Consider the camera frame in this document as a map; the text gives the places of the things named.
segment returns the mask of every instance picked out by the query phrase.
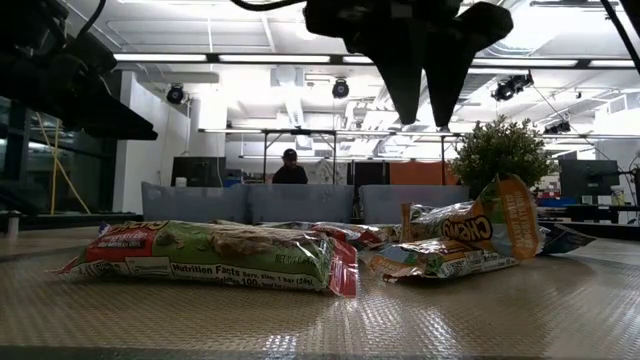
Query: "potted plant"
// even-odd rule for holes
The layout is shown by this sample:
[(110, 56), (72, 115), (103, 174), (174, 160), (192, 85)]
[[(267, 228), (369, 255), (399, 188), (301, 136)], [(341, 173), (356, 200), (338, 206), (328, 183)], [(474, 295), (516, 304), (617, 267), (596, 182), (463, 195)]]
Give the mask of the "potted plant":
[(497, 173), (515, 174), (532, 187), (548, 175), (554, 166), (544, 152), (544, 141), (529, 129), (529, 119), (509, 122), (498, 116), (484, 127), (476, 126), (462, 138), (458, 158), (451, 162), (452, 172), (470, 188), (476, 198)]

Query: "plastic wrapper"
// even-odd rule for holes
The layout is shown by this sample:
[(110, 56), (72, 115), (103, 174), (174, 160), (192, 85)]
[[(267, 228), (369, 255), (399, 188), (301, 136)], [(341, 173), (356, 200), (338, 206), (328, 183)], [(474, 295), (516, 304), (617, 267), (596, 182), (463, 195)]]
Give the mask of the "plastic wrapper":
[(403, 242), (446, 237), (473, 248), (524, 260), (542, 249), (536, 205), (515, 175), (496, 177), (472, 203), (432, 209), (411, 221), (403, 206)]
[(357, 250), (376, 249), (389, 242), (387, 232), (374, 226), (320, 222), (311, 229), (345, 241)]
[(201, 280), (355, 296), (356, 250), (321, 232), (181, 221), (114, 225), (58, 274)]
[(569, 229), (562, 224), (550, 228), (541, 228), (545, 236), (543, 254), (566, 254), (589, 245), (597, 238)]
[(344, 241), (357, 250), (376, 249), (393, 240), (397, 241), (397, 228), (394, 225), (354, 225), (333, 222), (267, 223), (260, 225), (275, 229), (296, 229), (320, 231), (340, 241)]
[(371, 258), (369, 268), (394, 281), (411, 276), (450, 279), (517, 264), (514, 258), (439, 238), (389, 246)]

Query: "fluorescent light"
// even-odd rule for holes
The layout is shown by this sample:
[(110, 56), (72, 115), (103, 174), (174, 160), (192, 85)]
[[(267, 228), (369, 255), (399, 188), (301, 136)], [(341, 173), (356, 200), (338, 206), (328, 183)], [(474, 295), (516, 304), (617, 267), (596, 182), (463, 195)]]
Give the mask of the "fluorescent light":
[(640, 135), (613, 134), (548, 134), (539, 137), (543, 139), (640, 140)]
[(377, 130), (372, 130), (372, 131), (368, 131), (368, 130), (354, 130), (354, 131), (341, 131), (338, 130), (336, 131), (337, 135), (379, 135), (379, 136), (388, 136), (391, 134), (394, 134), (394, 132), (391, 131), (377, 131)]
[(411, 132), (411, 131), (399, 131), (396, 133), (398, 136), (425, 136), (425, 137), (443, 137), (443, 136), (459, 136), (461, 134), (466, 134), (466, 132), (456, 132), (456, 133), (437, 133), (437, 132)]
[(247, 63), (329, 63), (328, 55), (220, 55), (222, 62), (247, 62)]
[(576, 66), (578, 60), (559, 60), (559, 59), (475, 59), (472, 66), (515, 66), (515, 67), (573, 67)]
[(206, 133), (218, 134), (260, 134), (260, 129), (200, 129)]
[(527, 75), (529, 71), (524, 69), (505, 69), (505, 68), (471, 68), (469, 74), (478, 75)]
[(207, 62), (204, 54), (113, 54), (120, 62)]
[[(239, 159), (245, 160), (264, 160), (264, 155), (239, 155)], [(278, 155), (267, 155), (267, 160), (280, 160), (282, 157)], [(319, 160), (328, 160), (333, 161), (333, 157), (321, 157), (321, 156), (298, 156), (298, 162), (305, 161), (319, 161)], [(393, 162), (404, 162), (404, 161), (442, 161), (441, 158), (404, 158), (404, 157), (372, 157), (372, 156), (336, 156), (336, 161), (393, 161)]]
[(633, 60), (593, 60), (589, 67), (628, 67), (633, 68)]
[(219, 5), (221, 0), (118, 0), (122, 4)]
[(373, 61), (366, 56), (343, 56), (342, 62), (347, 64), (373, 64)]

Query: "spotlight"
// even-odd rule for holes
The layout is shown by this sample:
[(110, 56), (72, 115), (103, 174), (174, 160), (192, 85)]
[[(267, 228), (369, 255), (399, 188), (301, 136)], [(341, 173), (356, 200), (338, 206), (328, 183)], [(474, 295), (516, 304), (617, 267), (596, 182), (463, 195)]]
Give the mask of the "spotlight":
[(344, 99), (349, 96), (349, 85), (347, 85), (347, 80), (337, 79), (336, 83), (333, 85), (332, 94), (336, 99)]
[(183, 84), (171, 84), (167, 92), (167, 101), (174, 105), (182, 105), (189, 100), (189, 94), (184, 91)]
[(544, 135), (557, 135), (562, 133), (568, 133), (571, 131), (571, 124), (567, 120), (561, 120), (558, 123), (552, 123), (545, 126)]
[(528, 75), (510, 76), (508, 79), (498, 82), (498, 87), (491, 93), (491, 97), (496, 101), (508, 101), (533, 84), (531, 71)]

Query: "window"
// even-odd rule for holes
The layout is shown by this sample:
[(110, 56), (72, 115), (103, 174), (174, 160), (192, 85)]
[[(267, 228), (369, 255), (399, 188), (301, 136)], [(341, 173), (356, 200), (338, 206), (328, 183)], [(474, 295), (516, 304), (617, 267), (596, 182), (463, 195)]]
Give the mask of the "window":
[[(0, 139), (2, 180), (18, 187), (27, 185), (21, 194), (35, 203), (42, 213), (49, 213), (54, 158), (47, 140), (53, 146), (57, 135), (58, 160), (89, 211), (111, 211), (117, 142), (93, 138), (62, 126), (56, 131), (57, 119), (43, 113), (39, 115), (47, 139), (35, 112), (0, 98), (0, 124), (9, 127), (8, 137)], [(56, 170), (55, 193), (56, 213), (86, 212), (59, 169)]]
[[(78, 195), (92, 213), (111, 210), (111, 198), (105, 196), (105, 193), (111, 194), (108, 190), (105, 192), (105, 188), (113, 186), (109, 177), (113, 176), (113, 172), (109, 175), (109, 167), (104, 166), (108, 160), (61, 149), (58, 150), (58, 160)], [(51, 209), (53, 167), (53, 154), (49, 147), (29, 142), (27, 182), (38, 189), (31, 195), (31, 200), (47, 212)], [(84, 207), (74, 195), (60, 169), (56, 170), (55, 180), (56, 212), (85, 213)]]

